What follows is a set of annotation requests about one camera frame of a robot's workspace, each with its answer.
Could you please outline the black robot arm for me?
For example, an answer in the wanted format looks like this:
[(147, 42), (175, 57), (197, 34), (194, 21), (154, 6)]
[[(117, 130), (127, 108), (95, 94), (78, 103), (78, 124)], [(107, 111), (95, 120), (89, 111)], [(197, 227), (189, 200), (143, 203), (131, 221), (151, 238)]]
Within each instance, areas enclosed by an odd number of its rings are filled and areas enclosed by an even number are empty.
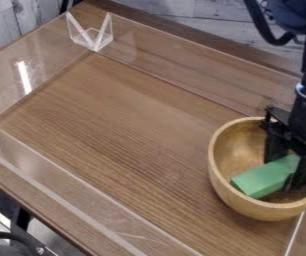
[(286, 181), (289, 189), (306, 185), (306, 0), (246, 0), (250, 15), (265, 40), (284, 46), (298, 36), (305, 37), (302, 81), (296, 86), (296, 101), (286, 111), (276, 106), (266, 108), (262, 127), (268, 131), (268, 162), (298, 154), (296, 171)]

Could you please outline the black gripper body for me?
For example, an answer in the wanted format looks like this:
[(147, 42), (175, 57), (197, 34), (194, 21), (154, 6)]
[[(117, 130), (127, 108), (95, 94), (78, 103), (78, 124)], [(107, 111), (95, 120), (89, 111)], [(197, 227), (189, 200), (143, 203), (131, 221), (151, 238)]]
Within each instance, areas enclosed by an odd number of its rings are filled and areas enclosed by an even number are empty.
[(296, 101), (290, 111), (269, 105), (261, 127), (281, 134), (289, 141), (290, 150), (301, 157), (306, 155), (306, 86), (300, 83), (296, 87)]

